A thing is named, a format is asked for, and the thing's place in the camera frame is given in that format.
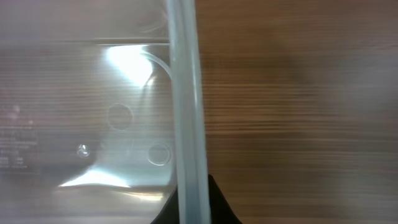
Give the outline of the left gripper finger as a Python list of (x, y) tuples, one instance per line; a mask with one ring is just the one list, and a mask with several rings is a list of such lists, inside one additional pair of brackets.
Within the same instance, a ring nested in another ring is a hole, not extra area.
[[(242, 224), (229, 206), (214, 177), (208, 174), (211, 224)], [(179, 224), (178, 187), (151, 224)]]

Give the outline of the clear plastic container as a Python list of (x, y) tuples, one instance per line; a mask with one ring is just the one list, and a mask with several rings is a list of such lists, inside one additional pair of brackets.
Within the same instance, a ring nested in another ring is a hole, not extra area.
[(1, 0), (1, 222), (210, 223), (195, 3)]

